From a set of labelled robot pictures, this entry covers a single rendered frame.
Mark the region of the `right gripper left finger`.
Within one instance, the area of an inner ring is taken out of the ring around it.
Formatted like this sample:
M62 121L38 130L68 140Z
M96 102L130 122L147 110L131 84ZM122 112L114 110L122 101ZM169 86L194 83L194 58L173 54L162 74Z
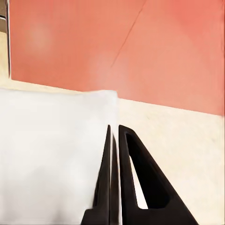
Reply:
M110 153L111 125L108 125L100 169L97 206L85 210L80 225L110 225Z

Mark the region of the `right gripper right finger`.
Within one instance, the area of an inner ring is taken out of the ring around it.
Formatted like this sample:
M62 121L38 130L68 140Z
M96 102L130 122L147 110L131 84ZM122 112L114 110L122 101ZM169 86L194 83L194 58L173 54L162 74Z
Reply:
M118 130L122 225L199 225L137 133ZM132 158L148 209L138 207Z

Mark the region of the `paper coffee filter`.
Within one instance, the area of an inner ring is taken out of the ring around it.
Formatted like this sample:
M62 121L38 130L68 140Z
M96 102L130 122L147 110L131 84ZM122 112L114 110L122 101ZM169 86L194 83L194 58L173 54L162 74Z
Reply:
M116 90L0 88L0 225L80 225L111 125L110 225L122 225Z

